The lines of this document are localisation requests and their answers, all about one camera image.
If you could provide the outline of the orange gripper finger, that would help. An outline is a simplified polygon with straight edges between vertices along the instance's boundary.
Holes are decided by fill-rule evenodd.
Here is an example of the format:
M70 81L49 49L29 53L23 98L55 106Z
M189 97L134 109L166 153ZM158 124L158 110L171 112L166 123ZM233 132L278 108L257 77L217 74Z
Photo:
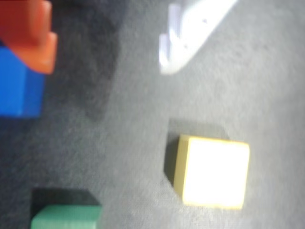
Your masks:
M0 41L21 62L39 73L54 71L58 35L51 31L49 0L2 0Z

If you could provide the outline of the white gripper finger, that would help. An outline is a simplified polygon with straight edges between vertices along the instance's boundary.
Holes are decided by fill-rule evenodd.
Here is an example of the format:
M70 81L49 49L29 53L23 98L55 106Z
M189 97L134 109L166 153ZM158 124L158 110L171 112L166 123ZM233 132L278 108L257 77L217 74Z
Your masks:
M159 69L179 72L237 3L235 0L176 0L168 6L167 32L159 35Z

